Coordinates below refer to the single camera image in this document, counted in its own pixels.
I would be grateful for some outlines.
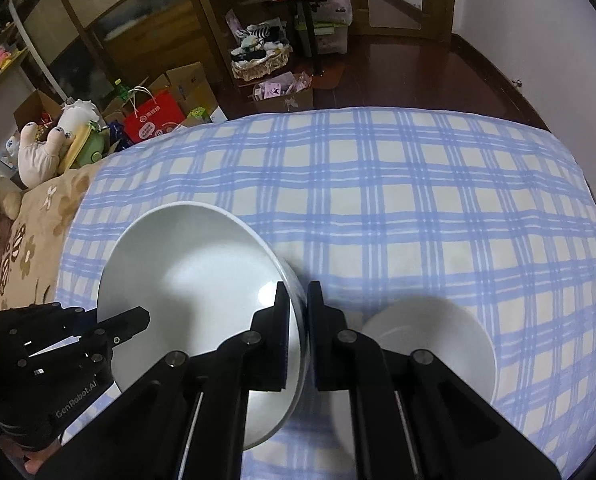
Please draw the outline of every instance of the blue plaid bedsheet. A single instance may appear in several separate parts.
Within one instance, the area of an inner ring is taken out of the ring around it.
[[[495,407],[565,478],[596,443],[596,206],[551,134],[457,112],[349,108],[258,115],[108,158],[66,240],[56,299],[93,308],[140,214],[199,200],[247,222],[359,328],[403,295],[477,314],[500,369]],[[117,390],[70,428],[73,434]],[[245,479],[351,479],[327,397],[245,453]]]

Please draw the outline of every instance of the plastic storage box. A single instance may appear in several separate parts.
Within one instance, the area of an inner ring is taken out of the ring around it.
[[[319,54],[346,54],[347,53],[347,25],[338,23],[316,23],[316,40],[318,41]],[[304,48],[305,56],[311,57],[309,36],[304,23],[296,26]]]

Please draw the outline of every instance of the wooden door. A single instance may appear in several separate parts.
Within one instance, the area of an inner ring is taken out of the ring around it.
[[[418,5],[405,0],[351,0],[351,4],[352,34],[408,36],[438,41],[451,38],[454,0],[421,0]],[[389,22],[390,15],[393,15],[393,25]]]

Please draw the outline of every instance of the wooden floor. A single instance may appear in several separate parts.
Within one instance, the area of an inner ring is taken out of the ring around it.
[[[316,108],[387,106],[457,110],[531,124],[502,88],[485,80],[447,44],[409,38],[349,36],[346,65],[334,90],[314,90]],[[222,89],[227,117],[254,114],[252,104]]]
[[[372,27],[420,29],[420,24],[385,0],[369,0],[369,24]]]

